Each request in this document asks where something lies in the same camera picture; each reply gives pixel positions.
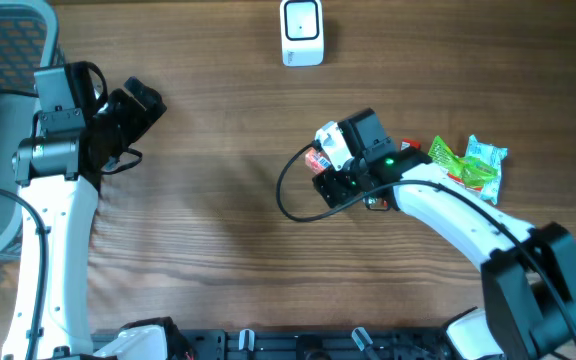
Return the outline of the red tissue pack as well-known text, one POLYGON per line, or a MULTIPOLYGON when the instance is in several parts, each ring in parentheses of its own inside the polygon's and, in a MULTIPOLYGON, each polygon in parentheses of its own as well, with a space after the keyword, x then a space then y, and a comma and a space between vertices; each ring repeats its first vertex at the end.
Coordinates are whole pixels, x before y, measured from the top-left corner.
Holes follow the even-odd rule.
POLYGON ((324 153, 310 148, 304 155, 305 165, 316 175, 324 172, 332 166, 332 163, 324 153))

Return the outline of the red coffee stick sachet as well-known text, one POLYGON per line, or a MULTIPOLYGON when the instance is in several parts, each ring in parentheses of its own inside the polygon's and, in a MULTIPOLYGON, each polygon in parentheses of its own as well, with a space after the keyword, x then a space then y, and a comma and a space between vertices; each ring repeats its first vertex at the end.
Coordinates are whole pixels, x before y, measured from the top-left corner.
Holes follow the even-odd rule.
POLYGON ((403 151, 403 150, 408 149, 408 148, 414 148, 414 149, 420 150, 421 149, 421 143, 418 141, 415 141, 415 140, 404 138, 401 142, 400 150, 403 151))

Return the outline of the green snack bag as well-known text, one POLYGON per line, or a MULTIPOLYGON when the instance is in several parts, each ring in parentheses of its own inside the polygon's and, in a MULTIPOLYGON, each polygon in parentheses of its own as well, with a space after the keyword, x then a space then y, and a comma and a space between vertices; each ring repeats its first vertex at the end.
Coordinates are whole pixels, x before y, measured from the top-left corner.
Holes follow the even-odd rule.
POLYGON ((447 174, 466 188, 481 191, 486 180, 486 172, 476 164, 476 160, 455 155, 444 140, 436 136, 429 148, 432 161, 444 169, 447 174))

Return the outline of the teal tissue pack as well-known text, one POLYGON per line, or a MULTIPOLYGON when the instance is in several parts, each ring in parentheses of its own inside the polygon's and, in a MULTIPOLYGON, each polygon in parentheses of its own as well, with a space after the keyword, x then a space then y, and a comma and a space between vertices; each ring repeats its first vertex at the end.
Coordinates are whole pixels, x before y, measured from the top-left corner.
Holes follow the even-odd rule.
POLYGON ((476 164, 486 172, 479 197, 496 205, 502 182, 502 161, 507 157, 508 149, 482 143, 475 135, 471 135, 465 155, 470 160, 476 160, 476 164))

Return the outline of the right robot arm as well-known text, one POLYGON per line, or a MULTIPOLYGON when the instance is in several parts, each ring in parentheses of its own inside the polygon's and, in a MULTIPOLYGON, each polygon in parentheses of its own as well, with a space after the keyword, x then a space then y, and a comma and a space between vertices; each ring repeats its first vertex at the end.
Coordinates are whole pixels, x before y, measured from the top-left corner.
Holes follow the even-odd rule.
POLYGON ((397 149, 370 108, 328 122, 313 145, 328 160, 313 183, 329 207, 383 199, 480 271, 483 307, 446 330, 461 358, 540 359, 576 341, 576 241, 564 227, 536 228, 486 204, 423 151, 397 149))

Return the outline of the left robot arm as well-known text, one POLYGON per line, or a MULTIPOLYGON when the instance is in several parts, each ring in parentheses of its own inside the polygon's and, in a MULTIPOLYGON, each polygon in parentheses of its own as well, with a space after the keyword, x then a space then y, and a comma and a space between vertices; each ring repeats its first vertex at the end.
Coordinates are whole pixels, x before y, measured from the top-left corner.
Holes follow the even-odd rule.
POLYGON ((136 77, 115 90, 97 90, 103 77, 91 62, 38 69, 39 110, 14 155, 15 200, 23 230, 14 316, 4 359, 89 355, 89 241, 100 180, 132 168, 133 149, 167 107, 136 77))

